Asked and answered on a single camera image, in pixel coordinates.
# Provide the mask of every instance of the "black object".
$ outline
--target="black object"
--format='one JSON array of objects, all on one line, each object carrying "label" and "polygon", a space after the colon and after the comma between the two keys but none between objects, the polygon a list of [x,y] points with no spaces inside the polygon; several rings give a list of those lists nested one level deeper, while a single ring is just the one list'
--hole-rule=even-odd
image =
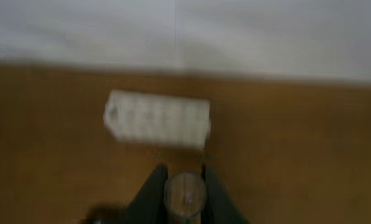
[{"label": "black object", "polygon": [[[204,166],[202,178],[206,182],[208,198],[201,213],[202,224],[248,223],[232,204],[227,193],[217,178],[216,172]],[[167,211],[164,205],[164,185],[168,179],[164,164],[156,165],[138,194],[128,207],[101,205],[94,207],[82,224],[118,224],[118,223],[167,223]]]}]

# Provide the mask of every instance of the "white rectangular object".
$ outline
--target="white rectangular object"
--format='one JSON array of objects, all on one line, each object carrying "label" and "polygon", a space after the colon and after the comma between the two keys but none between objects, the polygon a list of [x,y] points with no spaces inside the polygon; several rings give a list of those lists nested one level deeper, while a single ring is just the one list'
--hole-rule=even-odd
[{"label": "white rectangular object", "polygon": [[114,90],[104,124],[117,140],[204,149],[209,134],[207,100]]}]

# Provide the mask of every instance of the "power strip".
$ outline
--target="power strip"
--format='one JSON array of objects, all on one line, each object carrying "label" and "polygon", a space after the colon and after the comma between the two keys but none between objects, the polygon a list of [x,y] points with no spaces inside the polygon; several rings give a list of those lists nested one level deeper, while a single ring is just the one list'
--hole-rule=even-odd
[{"label": "power strip", "polygon": [[204,149],[209,101],[114,90],[104,124],[117,140]]}]

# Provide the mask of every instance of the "wooden surface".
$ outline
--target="wooden surface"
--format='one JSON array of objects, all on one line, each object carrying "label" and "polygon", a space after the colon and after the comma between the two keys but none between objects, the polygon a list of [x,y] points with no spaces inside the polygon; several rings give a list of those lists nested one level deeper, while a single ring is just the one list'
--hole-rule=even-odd
[{"label": "wooden surface", "polygon": [[0,66],[0,223],[76,223],[129,203],[158,162],[199,169],[115,142],[114,88],[211,100],[207,163],[252,223],[371,223],[370,89],[132,73]]}]

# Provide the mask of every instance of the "white wall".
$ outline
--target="white wall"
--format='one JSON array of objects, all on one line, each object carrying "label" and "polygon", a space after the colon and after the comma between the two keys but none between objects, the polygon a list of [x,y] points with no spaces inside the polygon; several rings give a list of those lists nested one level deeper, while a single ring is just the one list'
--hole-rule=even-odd
[{"label": "white wall", "polygon": [[0,59],[371,78],[371,0],[0,0]]}]

